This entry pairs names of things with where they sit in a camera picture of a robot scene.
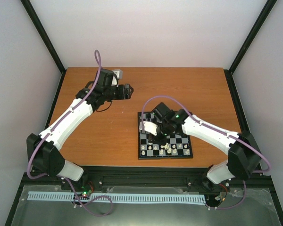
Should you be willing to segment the black white chessboard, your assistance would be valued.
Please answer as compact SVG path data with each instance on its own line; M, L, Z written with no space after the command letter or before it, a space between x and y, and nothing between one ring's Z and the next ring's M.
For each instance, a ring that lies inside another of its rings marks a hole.
M142 132L140 122L144 119L146 122L160 125L161 121L151 112L138 112L138 159L192 159L193 151L191 139L186 134L171 133L165 134L161 141L154 138L154 135L145 131Z

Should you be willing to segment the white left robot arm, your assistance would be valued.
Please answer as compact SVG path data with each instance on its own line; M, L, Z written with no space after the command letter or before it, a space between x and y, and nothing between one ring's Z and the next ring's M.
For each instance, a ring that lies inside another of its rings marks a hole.
M72 132L89 116L99 110L105 102L130 99L133 88L130 84L120 84L122 70L101 68L94 81L90 81L80 90L67 110L50 126L38 135L32 133L26 140L28 167L41 171L40 176L58 176L72 180L77 189L85 189L89 178L84 175L82 167L67 161L60 150Z

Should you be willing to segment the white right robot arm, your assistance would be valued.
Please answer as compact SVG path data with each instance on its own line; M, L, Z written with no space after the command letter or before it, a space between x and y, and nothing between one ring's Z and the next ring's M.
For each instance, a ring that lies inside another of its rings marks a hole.
M168 135L178 133L205 141L227 155L227 160L211 165L199 179L199 184L208 191L232 178L248 180L262 159L258 145L248 131L238 133L222 129L184 109L174 111L163 102L152 113L158 120L152 141L164 144Z

